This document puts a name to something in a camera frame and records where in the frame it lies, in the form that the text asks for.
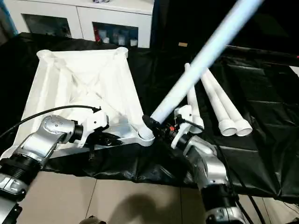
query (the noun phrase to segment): white pipe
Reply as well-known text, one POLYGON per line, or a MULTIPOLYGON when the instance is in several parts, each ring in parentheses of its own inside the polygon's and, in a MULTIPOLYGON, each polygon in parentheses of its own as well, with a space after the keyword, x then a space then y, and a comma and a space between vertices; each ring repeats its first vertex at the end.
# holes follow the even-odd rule
MULTIPOLYGON (((263 0, 238 0, 225 16, 219 27, 197 54, 190 69, 185 71, 173 88, 169 91, 151 117, 163 123, 170 113, 177 107, 187 92, 199 80, 201 75, 209 68, 220 53, 225 49, 243 25, 257 10, 263 0)), ((153 138, 149 129, 141 128, 139 134, 143 138, 153 138)))
MULTIPOLYGON (((187 70, 189 68, 190 68, 190 64, 186 63, 185 70, 187 70)), ((188 102, 188 105, 190 105, 192 107, 192 121, 195 124, 201 126, 202 128, 205 128, 204 121, 200 117, 199 107, 198 107, 198 102, 197 102, 194 86, 192 86, 191 89, 189 90, 189 92, 187 93, 187 102, 188 102)), ((193 134, 199 134, 202 132, 199 128, 196 128, 194 126, 191 126, 189 131, 192 132, 193 134)))
POLYGON ((220 101, 219 97, 217 96, 207 73, 208 73, 208 70, 206 71, 205 74, 202 75, 201 82, 204 85, 206 94, 209 97, 209 100, 211 102, 211 105, 213 107, 215 115, 219 122, 218 127, 220 129, 220 132, 224 136, 234 135, 237 132, 235 123, 232 119, 230 119, 228 113, 226 112, 224 106, 222 105, 222 102, 220 101))
POLYGON ((215 90, 220 101, 222 102, 229 117, 235 122, 235 125, 237 127, 237 135, 245 136, 250 134, 252 132, 252 127, 250 126, 248 121, 245 120, 239 113, 233 102, 229 99, 229 97, 227 96, 227 94, 222 89, 222 87, 217 82, 216 78, 212 75, 209 69, 207 70, 206 75, 209 78, 213 86, 213 89, 215 90))

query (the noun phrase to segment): black plastic sheet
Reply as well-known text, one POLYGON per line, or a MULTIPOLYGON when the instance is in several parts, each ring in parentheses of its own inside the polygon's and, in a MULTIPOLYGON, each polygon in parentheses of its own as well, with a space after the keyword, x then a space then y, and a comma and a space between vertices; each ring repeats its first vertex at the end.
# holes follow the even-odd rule
MULTIPOLYGON (((38 65, 36 52, 110 49, 85 40, 21 34, 0 47, 2 85, 0 131, 21 119, 38 65)), ((194 52, 165 52, 131 49, 128 63, 143 112, 151 115, 184 71, 194 52)), ((217 59, 211 67, 225 92, 254 131, 245 137, 223 137, 218 121, 199 82, 195 88, 205 132, 223 146, 229 165, 248 187, 242 188, 234 176, 236 191, 269 196, 290 203, 299 199, 299 79, 286 65, 250 60, 237 55, 217 59)), ((172 116, 167 119, 173 123, 172 116)), ((8 148, 15 133, 1 141, 1 152, 8 148)), ((156 140, 150 147, 138 144, 106 148, 88 161, 88 153, 51 159, 46 171, 92 176, 97 179, 130 180, 173 186, 196 187, 184 161, 156 140)))

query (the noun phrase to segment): black cable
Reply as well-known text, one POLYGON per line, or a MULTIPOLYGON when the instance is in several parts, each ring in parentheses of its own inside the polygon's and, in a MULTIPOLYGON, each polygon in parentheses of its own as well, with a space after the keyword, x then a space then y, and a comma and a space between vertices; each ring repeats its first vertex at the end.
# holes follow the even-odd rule
MULTIPOLYGON (((232 169, 232 168, 230 168, 230 170, 235 175, 235 177, 238 179, 238 181, 240 182, 240 184, 242 185, 242 187, 246 190, 246 192, 248 192, 248 188, 246 187, 245 183, 242 181, 242 179, 240 178, 240 176, 237 174, 237 172, 234 169, 232 169)), ((258 217, 260 218, 261 223, 265 224, 266 222, 265 222, 265 220, 263 218, 263 215, 262 215, 261 211, 259 210, 259 208, 258 208, 255 200, 253 199, 253 197, 251 195, 247 195, 247 196, 249 197, 249 199, 250 199, 250 201, 251 201, 254 209, 256 210, 256 213, 257 213, 258 217)))
POLYGON ((97 112, 100 110, 100 108, 95 108, 95 107, 92 107, 92 106, 85 106, 85 105, 68 105, 68 106, 59 106, 59 107, 55 107, 55 108, 52 108, 52 109, 49 109, 49 110, 46 110, 46 111, 43 111, 43 112, 39 112, 37 114, 34 114, 30 117, 27 117, 23 120, 21 120, 20 122, 16 123, 14 126, 12 126, 11 128, 9 128, 8 130, 6 130, 4 133, 2 133, 0 135, 0 138, 2 138, 4 135, 6 135, 7 133, 11 132, 12 130, 14 130, 15 128, 17 128, 18 126, 20 126, 21 124, 25 123, 26 121, 29 121, 33 118, 36 118, 40 115, 43 115, 43 114, 46 114, 46 113, 49 113, 49 112, 52 112, 52 111, 57 111, 57 110, 61 110, 61 109, 65 109, 65 108, 87 108, 87 109, 92 109, 93 112, 97 112))
MULTIPOLYGON (((195 124, 195 123, 193 123, 193 122, 191 122, 191 121, 188 121, 188 120, 185 120, 185 119, 181 119, 180 122, 185 122, 185 123, 188 123, 188 124, 190 124, 190 125, 193 125, 194 127, 198 128, 198 129, 200 129, 202 132, 204 132, 204 129, 203 129, 201 126, 199 126, 199 125, 197 125, 197 124, 195 124)), ((222 156, 222 158, 223 158, 223 164, 224 164, 225 168, 227 169, 228 181, 229 181, 229 184, 230 184, 230 186, 231 186, 231 188, 232 188, 232 193, 233 193, 233 195, 236 197, 236 203, 237 203, 237 205, 239 206, 239 208, 240 208, 241 212, 244 214, 244 216, 247 218, 248 222, 249 222, 250 224, 253 224, 253 221, 251 220, 250 216, 248 215, 248 213, 246 212, 246 210, 245 210, 245 209, 243 208, 243 206, 241 205, 241 203, 240 203, 240 201, 239 201, 239 196, 238 196, 238 195, 235 193, 235 191, 234 191, 233 181, 232 181, 231 176, 230 176, 230 174, 231 174, 231 169, 230 169, 230 167, 229 167, 229 165, 228 165, 228 161, 227 161, 227 159, 226 159, 226 157, 225 157, 225 155, 224 155, 224 152, 223 152, 222 148, 216 143, 216 141, 215 141, 214 138, 212 138, 211 136, 207 136, 207 137, 212 141, 212 144, 214 144, 214 145, 217 147, 218 151, 220 152, 220 154, 221 154, 221 156, 222 156)), ((256 202, 255 202, 254 200, 253 200, 253 202, 252 202, 252 205, 253 205, 253 207, 256 209, 257 214, 258 214, 258 215, 261 214, 261 211, 259 210, 259 208, 258 208, 258 206, 256 205, 256 202)), ((264 220, 263 216, 261 216, 261 217, 259 216, 259 218, 260 218, 262 224, 265 224, 265 220, 264 220)))
POLYGON ((288 206, 285 202, 284 202, 285 206, 288 207, 289 209, 293 210, 294 212, 296 212, 299 215, 299 212, 296 211, 295 209, 291 208, 290 206, 288 206))
POLYGON ((244 214, 244 216, 246 217, 247 221, 250 223, 250 224, 254 224, 253 221, 251 220, 250 216, 247 214, 247 212, 245 211, 245 209, 243 208, 243 206, 241 205, 240 201, 237 200, 236 201, 237 205, 239 206, 241 212, 244 214))

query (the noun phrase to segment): white cabinet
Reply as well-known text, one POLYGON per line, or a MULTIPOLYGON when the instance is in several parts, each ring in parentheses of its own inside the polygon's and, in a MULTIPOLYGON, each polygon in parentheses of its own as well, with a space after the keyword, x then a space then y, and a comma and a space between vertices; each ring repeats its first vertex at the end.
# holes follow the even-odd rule
POLYGON ((65 36, 82 38, 75 6, 24 0, 4 2, 19 33, 40 30, 42 34, 62 36, 65 33, 65 36))
POLYGON ((4 0, 19 32, 150 47, 154 0, 4 0))
POLYGON ((95 41, 95 32, 102 29, 111 43, 131 45, 134 40, 140 48, 150 47, 151 15, 85 7, 78 7, 78 14, 86 40, 95 41))

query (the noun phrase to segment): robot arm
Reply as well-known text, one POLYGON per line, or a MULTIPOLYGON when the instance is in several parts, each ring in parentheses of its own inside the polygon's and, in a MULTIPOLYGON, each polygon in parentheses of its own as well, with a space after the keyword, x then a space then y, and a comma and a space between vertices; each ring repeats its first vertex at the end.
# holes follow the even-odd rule
POLYGON ((143 116, 143 121, 156 137, 171 145, 172 150, 180 150, 188 161, 202 196, 206 223, 245 224, 231 193, 226 168, 218 159, 214 146, 197 135, 191 135, 188 123, 181 123, 177 130, 171 125, 161 126, 148 116, 143 116))
POLYGON ((83 146, 94 130, 108 128, 103 111, 94 113, 82 125, 61 116, 45 117, 38 130, 30 134, 10 158, 0 160, 0 224, 14 224, 22 211, 31 182, 47 163, 58 143, 78 141, 83 146))

